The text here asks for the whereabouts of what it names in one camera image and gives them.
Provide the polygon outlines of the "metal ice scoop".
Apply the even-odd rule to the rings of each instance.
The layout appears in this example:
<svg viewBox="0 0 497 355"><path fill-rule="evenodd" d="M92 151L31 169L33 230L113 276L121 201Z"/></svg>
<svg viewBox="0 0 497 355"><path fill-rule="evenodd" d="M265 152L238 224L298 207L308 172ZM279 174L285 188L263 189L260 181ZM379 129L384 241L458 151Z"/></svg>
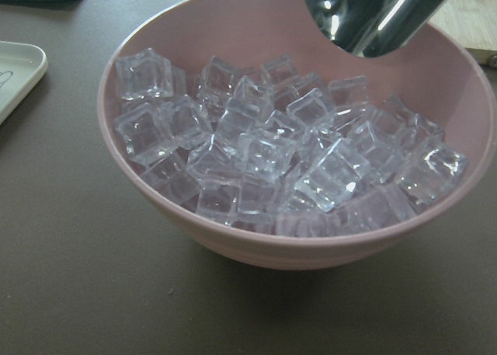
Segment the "metal ice scoop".
<svg viewBox="0 0 497 355"><path fill-rule="evenodd" d="M304 0L337 47L376 58L405 46L446 0Z"/></svg>

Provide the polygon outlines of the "cream serving tray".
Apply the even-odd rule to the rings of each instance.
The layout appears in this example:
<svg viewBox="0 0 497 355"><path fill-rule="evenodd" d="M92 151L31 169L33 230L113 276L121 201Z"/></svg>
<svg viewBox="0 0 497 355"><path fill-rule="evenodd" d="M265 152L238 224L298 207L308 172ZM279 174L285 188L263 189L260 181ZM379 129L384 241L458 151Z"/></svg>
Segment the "cream serving tray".
<svg viewBox="0 0 497 355"><path fill-rule="evenodd" d="M1 124L45 75L44 50L33 44L1 41Z"/></svg>

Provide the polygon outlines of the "clear ice cubes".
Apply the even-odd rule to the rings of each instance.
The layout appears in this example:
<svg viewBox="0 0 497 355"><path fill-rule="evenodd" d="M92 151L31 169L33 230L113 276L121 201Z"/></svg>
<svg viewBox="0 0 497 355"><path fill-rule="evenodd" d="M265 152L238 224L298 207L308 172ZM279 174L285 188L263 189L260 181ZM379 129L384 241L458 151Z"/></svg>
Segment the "clear ice cubes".
<svg viewBox="0 0 497 355"><path fill-rule="evenodd" d="M201 73L145 49L115 63L113 121L155 192L199 216L267 235L321 238L407 221L452 192L467 158L363 76L324 82L283 55Z"/></svg>

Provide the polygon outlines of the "wooden cutting board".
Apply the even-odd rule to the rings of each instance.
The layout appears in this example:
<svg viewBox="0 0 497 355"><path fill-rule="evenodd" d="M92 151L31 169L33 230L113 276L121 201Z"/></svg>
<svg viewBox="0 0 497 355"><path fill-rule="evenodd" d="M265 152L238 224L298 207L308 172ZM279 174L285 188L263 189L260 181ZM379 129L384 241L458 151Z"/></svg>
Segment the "wooden cutting board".
<svg viewBox="0 0 497 355"><path fill-rule="evenodd" d="M479 64L496 68L496 0L446 0L429 23L468 50Z"/></svg>

